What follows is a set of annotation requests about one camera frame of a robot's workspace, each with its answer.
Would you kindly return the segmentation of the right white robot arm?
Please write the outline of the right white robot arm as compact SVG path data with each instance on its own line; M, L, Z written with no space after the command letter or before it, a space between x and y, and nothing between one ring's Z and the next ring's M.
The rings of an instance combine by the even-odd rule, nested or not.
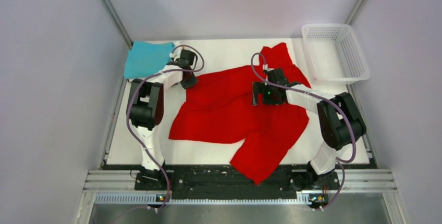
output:
M366 134L365 122L351 94L323 93L301 82L289 82L281 68L264 69L266 78L258 75L252 83L252 105L259 102L276 106L299 106L318 116L322 143L307 163L306 171L297 175L297 190L320 189L332 176L336 165L355 159L356 142Z

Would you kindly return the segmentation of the folded teal t-shirt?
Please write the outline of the folded teal t-shirt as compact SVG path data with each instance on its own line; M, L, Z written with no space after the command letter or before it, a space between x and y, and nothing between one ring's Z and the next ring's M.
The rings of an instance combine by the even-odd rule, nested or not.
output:
M170 62L175 43L161 44L134 41L125 63L124 79L139 79L162 70Z

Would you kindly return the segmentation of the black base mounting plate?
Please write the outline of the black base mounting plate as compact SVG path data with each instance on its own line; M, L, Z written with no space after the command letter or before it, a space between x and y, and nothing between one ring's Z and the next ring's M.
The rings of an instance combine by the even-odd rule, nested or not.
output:
M312 208L325 206L330 194L340 188L336 172L320 189L297 191L293 183L297 175L306 171L306 165L279 165L263 182L255 185L251 179L242 175L230 165L167 165L169 190L135 190L157 191L170 199L211 199L211 200L270 200L294 199L308 196L308 205Z

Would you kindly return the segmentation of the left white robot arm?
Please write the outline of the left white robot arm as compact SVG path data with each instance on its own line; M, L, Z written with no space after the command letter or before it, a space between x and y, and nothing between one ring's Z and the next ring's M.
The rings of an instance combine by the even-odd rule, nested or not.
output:
M189 89L198 82L194 72L200 53L189 45L172 50L170 61L158 73L131 82L126 109L126 125L141 146L142 162L136 177L136 190L169 190L157 128L164 117L165 91L175 85Z

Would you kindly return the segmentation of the red t-shirt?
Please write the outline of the red t-shirt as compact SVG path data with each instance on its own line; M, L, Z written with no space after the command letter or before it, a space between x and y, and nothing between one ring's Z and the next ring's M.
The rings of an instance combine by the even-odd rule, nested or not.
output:
M252 84L261 76L261 65L199 76L197 85L186 91L169 138L243 141L230 164L255 184L266 180L305 131L309 117L304 108L290 104L252 105Z

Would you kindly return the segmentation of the white plastic basket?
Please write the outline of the white plastic basket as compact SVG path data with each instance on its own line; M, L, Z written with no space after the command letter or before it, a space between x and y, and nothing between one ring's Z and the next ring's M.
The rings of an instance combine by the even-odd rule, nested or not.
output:
M316 84L351 85L371 77L352 26L311 23L301 28L306 65Z

